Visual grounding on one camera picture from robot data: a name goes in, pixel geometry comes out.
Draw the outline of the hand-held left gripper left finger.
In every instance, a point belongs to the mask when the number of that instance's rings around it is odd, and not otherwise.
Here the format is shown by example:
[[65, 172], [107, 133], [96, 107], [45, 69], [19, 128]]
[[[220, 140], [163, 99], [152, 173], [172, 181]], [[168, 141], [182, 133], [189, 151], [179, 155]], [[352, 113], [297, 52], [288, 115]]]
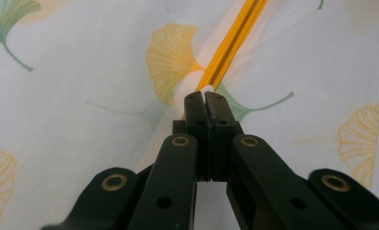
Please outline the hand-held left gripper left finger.
[[198, 180], [207, 180], [207, 143], [209, 135], [209, 119], [202, 93], [191, 93], [184, 98], [184, 118], [173, 121], [173, 133], [186, 133], [198, 141], [197, 171]]

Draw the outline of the white leaf-print cloth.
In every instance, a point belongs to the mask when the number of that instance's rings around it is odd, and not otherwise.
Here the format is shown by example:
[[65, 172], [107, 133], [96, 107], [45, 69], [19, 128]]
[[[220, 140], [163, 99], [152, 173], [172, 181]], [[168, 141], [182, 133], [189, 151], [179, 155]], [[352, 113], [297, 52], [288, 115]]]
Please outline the white leaf-print cloth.
[[[0, 230], [153, 163], [246, 0], [0, 0]], [[379, 0], [268, 0], [219, 91], [299, 175], [379, 197]]]

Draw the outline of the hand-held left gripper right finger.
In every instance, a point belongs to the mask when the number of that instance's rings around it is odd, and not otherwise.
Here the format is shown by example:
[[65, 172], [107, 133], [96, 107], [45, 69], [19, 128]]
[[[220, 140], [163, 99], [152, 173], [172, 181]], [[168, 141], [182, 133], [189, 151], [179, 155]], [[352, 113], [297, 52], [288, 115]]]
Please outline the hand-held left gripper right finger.
[[205, 106], [211, 123], [207, 175], [211, 181], [227, 181], [232, 140], [240, 133], [239, 124], [224, 96], [207, 92]]

